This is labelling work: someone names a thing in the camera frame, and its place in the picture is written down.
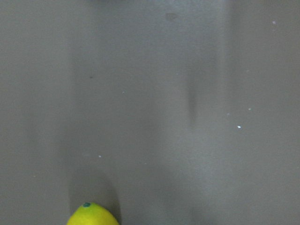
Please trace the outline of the yellow lemon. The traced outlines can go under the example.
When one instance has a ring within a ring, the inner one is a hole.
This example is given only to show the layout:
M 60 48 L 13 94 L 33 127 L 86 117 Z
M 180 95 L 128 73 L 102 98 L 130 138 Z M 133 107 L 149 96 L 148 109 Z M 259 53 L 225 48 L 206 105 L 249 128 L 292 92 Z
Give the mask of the yellow lemon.
M 71 215 L 67 225 L 119 225 L 119 222 L 101 205 L 85 202 Z

